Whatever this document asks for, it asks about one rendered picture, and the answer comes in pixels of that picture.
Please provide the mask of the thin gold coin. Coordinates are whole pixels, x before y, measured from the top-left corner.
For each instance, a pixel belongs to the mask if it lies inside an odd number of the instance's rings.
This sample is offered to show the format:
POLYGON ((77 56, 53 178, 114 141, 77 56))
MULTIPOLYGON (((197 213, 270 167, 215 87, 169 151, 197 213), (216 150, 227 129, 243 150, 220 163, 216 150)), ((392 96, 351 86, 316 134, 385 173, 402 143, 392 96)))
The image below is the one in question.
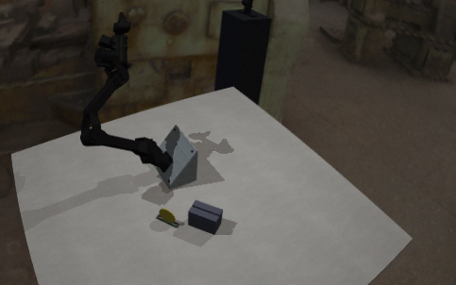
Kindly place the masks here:
POLYGON ((166 220, 166 221, 168 221, 168 222, 170 222, 170 223, 173 223, 173 222, 175 222, 175 220, 176 220, 175 215, 174 215, 171 211, 166 210, 166 209, 160 209, 160 216, 161 216, 164 220, 166 220))

